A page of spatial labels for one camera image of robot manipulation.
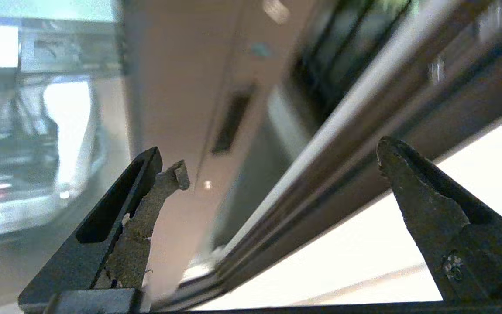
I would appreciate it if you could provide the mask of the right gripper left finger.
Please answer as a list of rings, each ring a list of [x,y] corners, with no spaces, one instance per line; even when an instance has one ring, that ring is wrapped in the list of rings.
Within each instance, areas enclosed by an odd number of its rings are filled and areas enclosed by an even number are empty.
[[[19,301],[49,302],[61,292],[93,290],[103,277],[139,288],[163,204],[190,187],[183,160],[162,167],[158,147],[139,153],[30,280]]]

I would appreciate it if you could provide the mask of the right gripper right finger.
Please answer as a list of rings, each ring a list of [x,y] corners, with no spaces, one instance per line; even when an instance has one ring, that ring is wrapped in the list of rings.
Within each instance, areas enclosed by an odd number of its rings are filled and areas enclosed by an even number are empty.
[[[502,299],[502,216],[403,141],[377,157],[443,300]]]

